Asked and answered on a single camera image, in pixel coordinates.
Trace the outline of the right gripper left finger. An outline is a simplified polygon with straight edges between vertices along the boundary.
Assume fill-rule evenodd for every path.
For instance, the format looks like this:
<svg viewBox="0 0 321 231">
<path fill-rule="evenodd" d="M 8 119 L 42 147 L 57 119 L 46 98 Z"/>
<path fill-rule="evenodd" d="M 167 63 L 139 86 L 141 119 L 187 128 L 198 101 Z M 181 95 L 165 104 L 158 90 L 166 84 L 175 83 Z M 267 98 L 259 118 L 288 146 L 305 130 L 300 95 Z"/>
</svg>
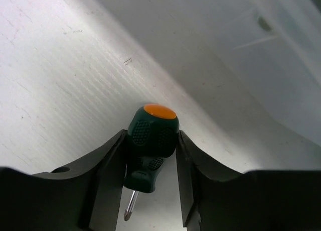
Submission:
<svg viewBox="0 0 321 231">
<path fill-rule="evenodd" d="M 52 172 L 1 167 L 1 230 L 115 230 L 125 135 Z"/>
</svg>

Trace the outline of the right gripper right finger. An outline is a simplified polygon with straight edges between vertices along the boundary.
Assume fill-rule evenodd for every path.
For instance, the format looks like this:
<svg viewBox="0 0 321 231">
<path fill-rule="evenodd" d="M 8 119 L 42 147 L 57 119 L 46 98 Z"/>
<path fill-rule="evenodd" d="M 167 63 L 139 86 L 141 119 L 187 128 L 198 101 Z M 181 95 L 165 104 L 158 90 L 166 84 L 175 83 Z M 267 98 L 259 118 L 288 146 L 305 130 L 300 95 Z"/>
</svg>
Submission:
<svg viewBox="0 0 321 231">
<path fill-rule="evenodd" d="M 176 148 L 187 230 L 320 230 L 320 171 L 240 173 L 180 132 Z"/>
</svg>

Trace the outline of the green stubby screwdriver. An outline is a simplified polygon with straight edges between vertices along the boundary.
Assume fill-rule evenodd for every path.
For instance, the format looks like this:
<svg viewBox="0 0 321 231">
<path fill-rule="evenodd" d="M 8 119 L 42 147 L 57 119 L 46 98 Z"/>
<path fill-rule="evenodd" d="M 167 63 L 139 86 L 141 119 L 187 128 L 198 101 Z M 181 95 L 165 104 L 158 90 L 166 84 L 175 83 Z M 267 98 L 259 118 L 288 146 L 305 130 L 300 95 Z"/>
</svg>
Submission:
<svg viewBox="0 0 321 231">
<path fill-rule="evenodd" d="M 128 221 L 139 193 L 153 193 L 165 160 L 175 151 L 179 119 L 170 108 L 148 103 L 135 113 L 126 134 L 128 153 L 124 186 L 132 190 L 124 212 Z"/>
</svg>

